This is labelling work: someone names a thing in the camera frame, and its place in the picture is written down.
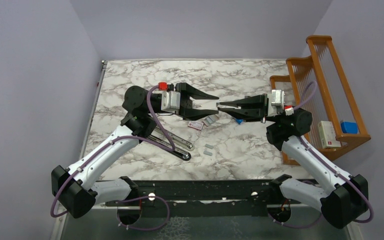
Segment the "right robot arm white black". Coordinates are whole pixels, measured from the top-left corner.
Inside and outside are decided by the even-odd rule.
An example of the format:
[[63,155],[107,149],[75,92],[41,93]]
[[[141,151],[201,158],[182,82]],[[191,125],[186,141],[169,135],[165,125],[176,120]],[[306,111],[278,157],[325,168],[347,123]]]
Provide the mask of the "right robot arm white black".
[[295,200],[321,213],[337,229],[351,222],[360,223],[359,217],[368,212],[363,220],[370,222],[374,210],[369,202],[368,181],[360,174],[351,175],[341,169],[306,139],[312,125],[312,113],[299,106],[286,106],[283,90],[269,94],[250,96],[234,101],[218,102],[219,111],[245,122],[266,121],[267,141],[279,151],[299,163],[318,183],[314,186],[284,174],[269,184],[269,199],[280,204]]

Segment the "staple tray with staples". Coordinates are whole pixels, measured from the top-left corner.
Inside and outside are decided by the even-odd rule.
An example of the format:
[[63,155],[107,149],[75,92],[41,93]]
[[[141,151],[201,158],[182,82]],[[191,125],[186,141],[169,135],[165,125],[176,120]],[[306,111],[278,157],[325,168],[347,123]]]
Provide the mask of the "staple tray with staples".
[[209,115],[207,116],[202,122],[205,126],[210,126],[212,124],[214,124],[216,121],[219,120],[219,117],[217,115]]

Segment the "long black silver stapler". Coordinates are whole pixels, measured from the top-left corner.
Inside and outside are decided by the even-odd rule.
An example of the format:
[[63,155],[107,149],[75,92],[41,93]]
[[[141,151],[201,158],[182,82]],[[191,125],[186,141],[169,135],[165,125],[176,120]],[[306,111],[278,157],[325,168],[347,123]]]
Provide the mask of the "long black silver stapler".
[[[162,137],[158,137],[156,135],[153,135],[153,133],[160,134],[164,136],[163,131],[160,130],[158,126],[156,126],[152,131],[149,129],[141,130],[139,132],[139,135],[141,137],[147,138],[151,141],[154,141],[160,145],[163,145],[170,150],[172,149],[171,143],[166,139],[162,139]],[[178,135],[175,135],[174,133],[167,131],[168,136],[174,143],[174,151],[166,150],[166,152],[174,155],[175,157],[183,160],[183,161],[189,161],[192,158],[191,151],[195,149],[195,146],[192,142],[179,137]]]

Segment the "red white staple box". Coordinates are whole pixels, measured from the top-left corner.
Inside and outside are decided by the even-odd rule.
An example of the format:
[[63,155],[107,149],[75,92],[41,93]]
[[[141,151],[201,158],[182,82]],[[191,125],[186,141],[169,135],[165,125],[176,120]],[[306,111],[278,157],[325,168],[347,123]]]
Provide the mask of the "red white staple box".
[[200,121],[189,121],[187,126],[189,128],[201,131],[204,127],[204,123]]

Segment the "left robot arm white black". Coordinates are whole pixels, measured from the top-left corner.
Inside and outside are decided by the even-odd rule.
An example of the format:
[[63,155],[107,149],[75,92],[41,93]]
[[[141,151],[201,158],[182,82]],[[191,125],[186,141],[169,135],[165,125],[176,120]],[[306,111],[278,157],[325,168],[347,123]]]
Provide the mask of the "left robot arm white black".
[[127,177],[99,182],[98,179],[116,160],[141,143],[149,143],[166,152],[175,153],[172,136],[158,119],[159,113],[171,113],[184,120],[197,121],[215,115],[216,110],[195,109],[193,100],[215,100],[188,83],[160,82],[151,89],[133,85],[124,95],[126,110],[120,125],[88,155],[68,167],[57,166],[51,172],[54,199],[50,215],[58,218],[57,204],[74,218],[84,216],[94,205],[120,200],[132,205],[137,191]]

